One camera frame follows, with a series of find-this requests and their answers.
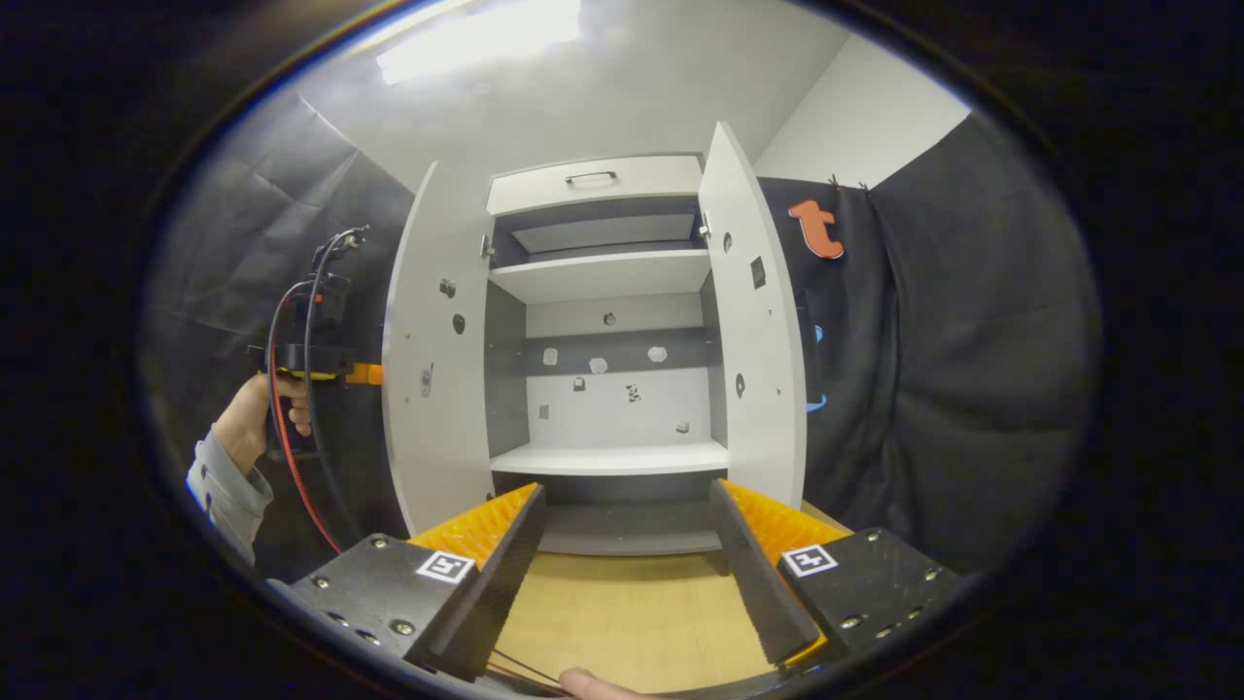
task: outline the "wooden table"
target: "wooden table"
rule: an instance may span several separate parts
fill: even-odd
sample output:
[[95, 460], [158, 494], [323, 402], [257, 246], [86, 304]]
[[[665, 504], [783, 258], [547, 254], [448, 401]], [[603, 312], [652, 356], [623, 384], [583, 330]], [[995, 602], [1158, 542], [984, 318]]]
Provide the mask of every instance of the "wooden table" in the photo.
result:
[[[842, 530], [804, 502], [802, 511]], [[774, 668], [722, 552], [669, 557], [539, 553], [496, 648], [554, 678], [582, 666], [639, 693], [733, 683]], [[493, 655], [493, 663], [535, 674]]]

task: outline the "ceiling light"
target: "ceiling light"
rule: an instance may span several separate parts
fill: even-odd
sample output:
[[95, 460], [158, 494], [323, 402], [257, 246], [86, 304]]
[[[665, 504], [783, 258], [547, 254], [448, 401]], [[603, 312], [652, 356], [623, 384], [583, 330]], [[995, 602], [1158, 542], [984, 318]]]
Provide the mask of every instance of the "ceiling light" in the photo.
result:
[[578, 39], [578, 0], [522, 0], [447, 21], [376, 57], [393, 85], [503, 56], [534, 53]]

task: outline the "cabinet door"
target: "cabinet door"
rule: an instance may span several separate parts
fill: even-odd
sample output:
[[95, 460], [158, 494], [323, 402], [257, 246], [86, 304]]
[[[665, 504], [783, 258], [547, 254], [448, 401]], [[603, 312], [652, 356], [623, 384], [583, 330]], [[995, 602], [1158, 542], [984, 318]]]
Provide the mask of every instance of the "cabinet door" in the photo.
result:
[[483, 504], [493, 490], [484, 415], [488, 259], [480, 255], [493, 218], [460, 205], [455, 193], [470, 187], [481, 184], [438, 163], [428, 168], [389, 282], [384, 441], [412, 536]]
[[729, 480], [799, 507], [807, 408], [795, 297], [769, 205], [724, 122], [713, 133], [699, 204], [722, 325]]

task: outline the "drawer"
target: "drawer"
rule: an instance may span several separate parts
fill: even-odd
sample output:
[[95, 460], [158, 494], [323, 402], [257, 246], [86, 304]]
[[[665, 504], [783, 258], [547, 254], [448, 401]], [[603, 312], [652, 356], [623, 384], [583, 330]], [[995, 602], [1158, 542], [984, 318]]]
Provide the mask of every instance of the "drawer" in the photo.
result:
[[494, 216], [606, 199], [695, 195], [695, 155], [634, 155], [549, 165], [493, 178], [488, 213]]

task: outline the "finger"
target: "finger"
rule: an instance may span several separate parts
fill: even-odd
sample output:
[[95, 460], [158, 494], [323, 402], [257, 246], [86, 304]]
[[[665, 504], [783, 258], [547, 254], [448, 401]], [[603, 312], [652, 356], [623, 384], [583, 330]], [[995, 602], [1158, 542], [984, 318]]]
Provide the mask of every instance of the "finger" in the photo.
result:
[[287, 397], [290, 399], [302, 399], [307, 395], [307, 388], [302, 380], [277, 375], [276, 395]]
[[557, 681], [561, 683], [561, 686], [569, 690], [571, 695], [578, 698], [580, 700], [644, 699], [643, 695], [620, 685], [613, 685], [606, 680], [601, 680], [585, 669], [566, 669], [561, 671]]

